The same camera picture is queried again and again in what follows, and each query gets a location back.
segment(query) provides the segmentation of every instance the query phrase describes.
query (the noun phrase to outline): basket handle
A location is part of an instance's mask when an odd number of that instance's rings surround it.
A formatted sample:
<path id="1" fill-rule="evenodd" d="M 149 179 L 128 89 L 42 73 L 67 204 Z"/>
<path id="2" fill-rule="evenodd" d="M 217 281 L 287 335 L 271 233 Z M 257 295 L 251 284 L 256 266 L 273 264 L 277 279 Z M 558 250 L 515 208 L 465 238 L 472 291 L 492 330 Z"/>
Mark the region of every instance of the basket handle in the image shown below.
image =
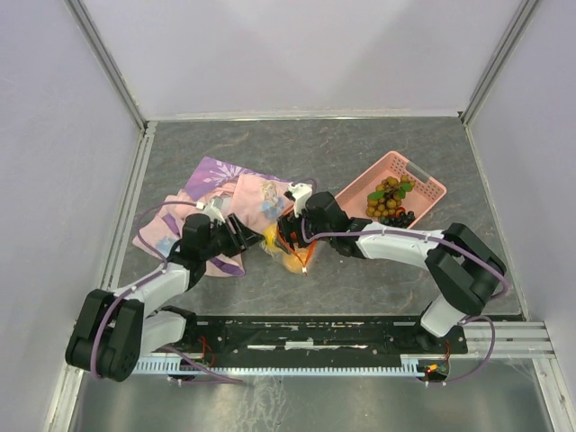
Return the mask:
<path id="1" fill-rule="evenodd" d="M 422 168 L 420 168 L 418 165 L 416 165 L 414 162 L 411 162 L 411 161 L 409 161 L 406 164 L 406 171 L 411 173 L 413 176 L 415 176 L 422 183 L 428 183 L 428 180 L 432 176 L 429 173 L 427 173 L 426 171 L 424 171 Z"/>

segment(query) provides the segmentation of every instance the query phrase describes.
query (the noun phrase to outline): orange object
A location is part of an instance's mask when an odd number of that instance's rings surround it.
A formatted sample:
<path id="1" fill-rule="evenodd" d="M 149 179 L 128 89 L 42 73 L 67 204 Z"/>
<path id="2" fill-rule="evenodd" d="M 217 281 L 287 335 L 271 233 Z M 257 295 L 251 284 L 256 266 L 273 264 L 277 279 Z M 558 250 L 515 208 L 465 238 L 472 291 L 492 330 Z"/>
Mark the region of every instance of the orange object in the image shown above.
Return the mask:
<path id="1" fill-rule="evenodd" d="M 294 252 L 295 254 L 282 254 L 282 264 L 290 272 L 299 275 L 303 272 L 304 267 L 302 263 L 306 262 L 309 252 L 301 248 L 296 249 Z"/>
<path id="2" fill-rule="evenodd" d="M 349 218 L 365 218 L 366 196 L 374 192 L 384 178 L 390 176 L 408 176 L 410 181 L 415 182 L 412 190 L 402 200 L 402 204 L 416 216 L 408 228 L 413 227 L 446 195 L 443 184 L 397 151 L 390 151 L 336 195 L 336 201 Z"/>
<path id="3" fill-rule="evenodd" d="M 290 209 L 287 209 L 284 211 L 284 213 L 282 214 L 283 216 L 286 213 L 289 213 L 292 211 L 292 207 Z M 308 253 L 306 254 L 306 257 L 303 256 L 303 253 L 299 253 L 296 252 L 294 249 L 292 249 L 290 247 L 290 245 L 286 242 L 286 240 L 284 240 L 282 238 L 282 236 L 280 235 L 280 230 L 278 229 L 278 224 L 276 224 L 276 237 L 280 240 L 280 243 L 282 243 L 282 246 L 284 246 L 286 249 L 290 250 L 290 252 L 292 253 L 292 255 L 294 255 L 296 257 L 296 259 L 298 261 L 300 261 L 301 263 L 301 272 L 304 273 L 305 275 L 308 275 L 308 268 L 307 265 L 310 262 L 312 256 L 314 255 L 314 249 L 316 248 L 316 240 L 314 240 L 309 246 L 308 249 L 299 249 L 300 250 L 308 250 Z M 292 234 L 292 240 L 296 240 L 295 238 L 295 234 Z M 284 264 L 286 265 L 286 268 L 288 268 L 288 270 L 292 271 L 292 268 L 295 268 L 295 265 L 293 265 L 293 263 L 291 261 L 287 261 L 288 266 L 286 264 L 286 262 L 284 262 Z"/>

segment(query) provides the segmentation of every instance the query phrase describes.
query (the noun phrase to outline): metal frame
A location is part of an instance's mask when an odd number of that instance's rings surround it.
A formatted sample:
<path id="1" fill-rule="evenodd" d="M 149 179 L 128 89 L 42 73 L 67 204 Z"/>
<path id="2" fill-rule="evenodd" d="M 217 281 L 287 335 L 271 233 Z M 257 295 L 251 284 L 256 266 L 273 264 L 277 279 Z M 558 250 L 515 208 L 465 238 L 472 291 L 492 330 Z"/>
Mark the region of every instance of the metal frame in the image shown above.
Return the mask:
<path id="1" fill-rule="evenodd" d="M 138 146 L 132 161 L 132 169 L 116 219 L 116 228 L 109 242 L 108 257 L 103 264 L 102 276 L 97 279 L 99 281 L 98 287 L 101 290 L 113 290 L 114 275 L 118 275 L 122 269 L 122 260 L 126 252 L 131 224 L 134 219 L 138 197 L 140 196 L 140 188 L 142 187 L 150 150 L 154 142 L 156 126 L 157 123 L 155 121 L 150 121 L 146 130 L 139 135 Z M 46 417 L 45 432 L 68 430 L 74 407 L 78 400 L 83 376 L 84 372 L 80 369 L 67 364 L 62 365 Z"/>
<path id="2" fill-rule="evenodd" d="M 576 412 L 574 412 L 574 404 L 566 388 L 558 360 L 555 358 L 538 359 L 533 363 L 554 430 L 574 432 Z"/>
<path id="3" fill-rule="evenodd" d="M 480 110 L 484 99 L 486 99 L 500 71 L 504 68 L 506 61 L 530 23 L 530 19 L 539 4 L 540 0 L 523 0 L 520 7 L 516 10 L 512 22 L 508 25 L 504 36 L 492 54 L 488 66 L 484 69 L 480 81 L 472 93 L 468 107 L 462 114 L 461 118 L 464 125 L 469 125 Z"/>
<path id="4" fill-rule="evenodd" d="M 116 66 L 113 57 L 110 55 L 104 43 L 102 42 L 102 38 L 96 29 L 94 21 L 90 17 L 84 3 L 82 0 L 64 0 L 76 19 L 80 30 L 85 35 L 86 40 L 92 47 L 93 53 L 96 55 L 96 58 L 100 62 L 102 69 L 110 79 L 114 90 L 118 93 L 118 96 L 124 102 L 124 105 L 128 109 L 130 116 L 136 123 L 136 125 L 144 131 L 146 129 L 146 119 L 140 112 L 138 108 L 138 104 L 134 101 L 134 97 L 131 92 L 128 90 L 126 86 L 126 82 L 122 78 L 122 74 L 120 70 Z"/>
<path id="5" fill-rule="evenodd" d="M 381 119 L 383 117 L 457 117 L 454 109 L 401 109 L 388 108 L 380 110 L 272 110 L 272 111 L 232 111 L 184 113 L 173 116 L 153 115 L 156 122 L 206 122 L 206 121 L 265 121 L 265 120 L 310 120 L 310 119 Z"/>
<path id="6" fill-rule="evenodd" d="M 496 321 L 496 344 L 490 358 L 554 360 L 555 355 L 548 331 L 543 322 Z M 466 325 L 464 335 L 468 354 L 452 354 L 451 359 L 483 359 L 491 343 L 491 327 L 485 322 Z M 189 353 L 191 358 L 200 354 Z M 298 375 L 298 376 L 421 376 L 416 366 L 419 360 L 438 360 L 444 355 L 401 355 L 401 367 L 219 367 L 214 371 L 232 375 Z M 153 353 L 140 358 L 133 374 L 182 375 L 198 374 L 188 368 L 180 368 L 180 357 L 175 354 Z"/>

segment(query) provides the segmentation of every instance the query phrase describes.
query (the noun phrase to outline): pink basket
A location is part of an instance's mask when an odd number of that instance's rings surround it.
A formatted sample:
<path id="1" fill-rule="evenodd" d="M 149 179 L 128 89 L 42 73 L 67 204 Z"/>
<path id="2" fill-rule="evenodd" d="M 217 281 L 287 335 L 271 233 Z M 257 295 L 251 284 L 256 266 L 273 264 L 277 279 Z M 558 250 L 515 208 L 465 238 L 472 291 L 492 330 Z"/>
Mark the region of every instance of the pink basket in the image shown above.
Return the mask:
<path id="1" fill-rule="evenodd" d="M 370 166 L 354 182 L 336 196 L 336 201 L 348 217 L 366 218 L 367 196 L 386 177 L 408 176 L 416 185 L 402 200 L 402 207 L 416 216 L 409 228 L 446 195 L 446 188 L 434 177 L 410 162 L 396 151 L 388 152 L 382 159 Z"/>

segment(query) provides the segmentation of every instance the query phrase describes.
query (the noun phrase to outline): gray tabletop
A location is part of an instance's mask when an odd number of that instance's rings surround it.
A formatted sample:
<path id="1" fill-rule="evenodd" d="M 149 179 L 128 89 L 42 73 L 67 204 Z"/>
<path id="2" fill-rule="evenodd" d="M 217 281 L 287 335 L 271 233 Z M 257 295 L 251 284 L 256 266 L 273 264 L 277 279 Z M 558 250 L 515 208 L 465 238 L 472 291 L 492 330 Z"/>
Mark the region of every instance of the gray tabletop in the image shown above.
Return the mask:
<path id="1" fill-rule="evenodd" d="M 478 167 L 456 118 L 161 122 L 137 213 L 177 193 L 205 156 L 283 178 L 312 176 L 320 190 L 337 194 L 390 150 L 448 190 L 418 229 L 445 229 L 459 221 L 503 257 Z M 243 261 L 245 276 L 204 277 L 171 304 L 221 315 L 420 314 L 439 294 L 425 270 L 344 258 L 330 247 L 320 251 L 308 276 L 287 272 L 259 247 Z M 154 257 L 130 244 L 120 286 L 156 266 Z M 486 312 L 519 313 L 514 290 Z"/>

